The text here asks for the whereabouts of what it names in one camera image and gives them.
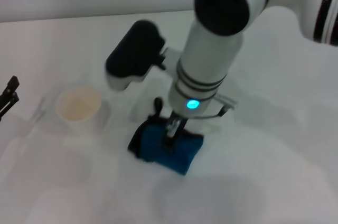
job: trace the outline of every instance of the glowing blue light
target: glowing blue light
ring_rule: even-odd
[[[186,106],[188,109],[195,109],[200,105],[199,101],[196,100],[190,100],[187,102]]]

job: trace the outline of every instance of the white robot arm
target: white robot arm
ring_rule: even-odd
[[[338,46],[338,0],[194,0],[196,20],[192,24],[183,52],[177,56],[176,76],[169,93],[174,118],[183,121],[199,116],[206,110],[241,48],[242,32],[265,8],[275,5],[294,11],[304,37]],[[133,41],[122,41],[117,47],[119,52],[115,50],[106,63],[111,87],[124,89],[131,81],[142,81],[152,64],[164,67],[167,61],[173,60],[164,58],[163,55],[167,56],[166,52],[159,55],[164,40],[156,27],[146,28],[151,29],[149,39],[144,37],[144,30],[138,30],[143,38],[143,41],[138,40],[143,43],[139,47],[148,47],[144,42],[156,43],[157,49],[147,48],[142,53],[154,52],[156,55],[151,55],[152,59],[145,59],[149,66],[143,67],[143,73],[115,73],[112,67],[117,64],[117,71],[125,72],[124,66],[127,64],[133,64],[134,69],[138,68],[134,64],[135,58],[126,56],[130,51],[122,49],[122,45],[134,43],[138,37],[131,38]]]

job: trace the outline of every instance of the white paper cup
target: white paper cup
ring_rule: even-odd
[[[99,136],[107,121],[100,92],[91,86],[66,89],[57,98],[58,116],[79,136]]]

